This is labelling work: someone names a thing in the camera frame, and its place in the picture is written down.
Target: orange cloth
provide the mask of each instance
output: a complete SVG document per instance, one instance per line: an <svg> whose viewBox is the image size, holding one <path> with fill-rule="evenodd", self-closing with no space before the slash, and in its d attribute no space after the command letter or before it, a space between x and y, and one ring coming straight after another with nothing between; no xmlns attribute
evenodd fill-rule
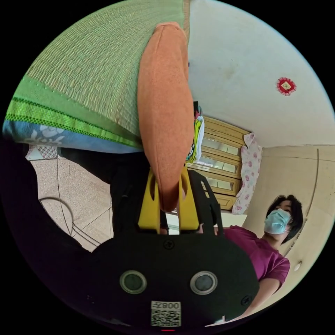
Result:
<svg viewBox="0 0 335 335"><path fill-rule="evenodd" d="M178 184L194 137L185 32L176 22L158 24L140 62L137 109L144 152L156 177L160 204L178 203Z"/></svg>

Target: red ornament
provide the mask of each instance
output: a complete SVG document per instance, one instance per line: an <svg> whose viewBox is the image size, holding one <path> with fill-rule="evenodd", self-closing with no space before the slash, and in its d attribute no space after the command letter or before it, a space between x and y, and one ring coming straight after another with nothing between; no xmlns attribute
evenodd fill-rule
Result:
<svg viewBox="0 0 335 335"><path fill-rule="evenodd" d="M277 89L281 94L289 96L297 89L297 86L291 79L282 77L277 80Z"/></svg>

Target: woman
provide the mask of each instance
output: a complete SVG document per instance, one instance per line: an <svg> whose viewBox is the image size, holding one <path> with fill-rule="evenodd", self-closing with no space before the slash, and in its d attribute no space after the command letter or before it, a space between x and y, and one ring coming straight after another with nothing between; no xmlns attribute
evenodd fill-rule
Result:
<svg viewBox="0 0 335 335"><path fill-rule="evenodd" d="M249 255L260 286L257 296L246 312L231 321L251 315L283 285L290 269L290 262L279 253L278 249L282 244L291 240L302 225L301 203L293 195L288 197L280 195L266 213L264 235L261 238L243 227L224 228L225 237L236 243Z"/></svg>

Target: black hair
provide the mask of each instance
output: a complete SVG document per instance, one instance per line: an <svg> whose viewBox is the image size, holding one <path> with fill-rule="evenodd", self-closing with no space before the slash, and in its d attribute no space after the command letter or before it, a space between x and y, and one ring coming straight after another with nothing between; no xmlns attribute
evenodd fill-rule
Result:
<svg viewBox="0 0 335 335"><path fill-rule="evenodd" d="M289 223L289 227L291 228L289 234L284 239L283 243L286 243L287 241L291 240L302 228L303 222L304 222L304 216L303 216L303 210L302 210L302 204L301 202L292 194L289 196L280 195L278 196L274 202L269 207L266 217L276 209L277 206L279 206L283 201L289 200L291 202L291 215L292 215L292 222Z"/></svg>

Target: tiled floor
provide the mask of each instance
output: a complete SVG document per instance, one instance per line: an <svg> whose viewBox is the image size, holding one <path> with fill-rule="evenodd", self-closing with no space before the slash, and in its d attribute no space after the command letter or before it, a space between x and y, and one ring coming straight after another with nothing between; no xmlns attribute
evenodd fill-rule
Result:
<svg viewBox="0 0 335 335"><path fill-rule="evenodd" d="M73 214L56 200L43 200L52 219L85 249L113 237L109 185L79 165L57 157L53 149L32 147L27 155L35 168L39 198L57 198L67 203Z"/></svg>

